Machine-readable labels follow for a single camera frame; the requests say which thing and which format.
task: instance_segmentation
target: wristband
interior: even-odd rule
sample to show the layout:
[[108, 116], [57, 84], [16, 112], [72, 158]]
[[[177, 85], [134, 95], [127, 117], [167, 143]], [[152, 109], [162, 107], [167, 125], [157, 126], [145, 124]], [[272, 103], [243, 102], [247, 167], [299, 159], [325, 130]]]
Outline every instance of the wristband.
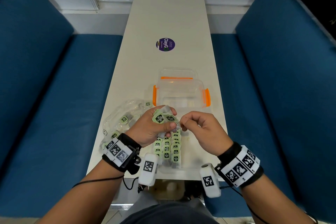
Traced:
[[139, 166], [134, 164], [141, 146], [128, 135], [121, 133], [118, 138], [112, 138], [104, 149], [102, 159], [121, 172], [129, 171], [131, 175], [139, 171]]
[[245, 145], [233, 145], [218, 156], [221, 164], [215, 167], [216, 172], [232, 187], [245, 187], [254, 183], [264, 173], [260, 160]]

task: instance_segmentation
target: person's left hand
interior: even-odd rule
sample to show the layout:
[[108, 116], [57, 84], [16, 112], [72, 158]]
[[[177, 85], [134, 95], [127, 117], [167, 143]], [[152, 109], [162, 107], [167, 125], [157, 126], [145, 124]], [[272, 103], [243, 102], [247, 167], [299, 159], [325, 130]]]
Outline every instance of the person's left hand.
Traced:
[[[166, 136], [170, 137], [170, 131], [176, 128], [175, 122], [158, 124], [152, 121], [155, 110], [162, 107], [164, 105], [147, 110], [125, 134], [140, 144], [141, 147], [146, 147], [153, 143], [157, 139], [158, 133], [167, 132]], [[174, 108], [170, 107], [170, 110], [173, 112], [173, 115], [177, 115]]]

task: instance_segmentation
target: person's right hand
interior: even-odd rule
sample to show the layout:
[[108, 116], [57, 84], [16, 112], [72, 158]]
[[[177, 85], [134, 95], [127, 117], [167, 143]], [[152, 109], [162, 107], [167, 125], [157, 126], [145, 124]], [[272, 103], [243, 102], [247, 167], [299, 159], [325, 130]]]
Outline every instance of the person's right hand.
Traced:
[[182, 116], [183, 131], [190, 130], [200, 146], [208, 153], [219, 156], [228, 150], [233, 141], [211, 113], [189, 112]]

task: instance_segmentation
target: gray pants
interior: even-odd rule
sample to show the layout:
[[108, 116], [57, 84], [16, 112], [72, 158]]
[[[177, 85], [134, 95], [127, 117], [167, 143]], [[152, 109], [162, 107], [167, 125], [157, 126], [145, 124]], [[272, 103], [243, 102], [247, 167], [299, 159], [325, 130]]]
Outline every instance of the gray pants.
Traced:
[[[150, 194], [148, 191], [142, 191], [140, 192], [139, 199], [131, 206], [130, 209], [124, 214], [124, 216], [121, 218], [120, 222], [122, 222], [124, 219], [126, 219], [128, 216], [130, 216], [133, 213], [136, 213], [138, 211], [141, 211], [145, 208], [151, 207], [153, 205], [158, 205], [159, 202]], [[199, 198], [191, 199], [190, 201], [181, 202], [181, 204], [186, 204], [190, 206], [191, 208], [196, 209], [197, 211], [204, 213], [205, 215], [209, 216], [210, 218], [213, 218], [211, 213], [206, 209], [206, 207], [203, 205], [201, 200]]]

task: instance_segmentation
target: forearm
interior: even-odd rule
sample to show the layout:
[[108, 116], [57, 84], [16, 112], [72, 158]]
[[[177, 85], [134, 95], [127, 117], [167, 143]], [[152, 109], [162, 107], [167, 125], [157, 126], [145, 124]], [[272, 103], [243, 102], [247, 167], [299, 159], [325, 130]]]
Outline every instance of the forearm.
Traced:
[[315, 223], [289, 200], [266, 175], [262, 175], [253, 184], [243, 188], [241, 193], [249, 207], [270, 224]]
[[[124, 173], [101, 160], [82, 181], [119, 177]], [[100, 223], [105, 216], [122, 179], [79, 184], [71, 189], [39, 224]]]

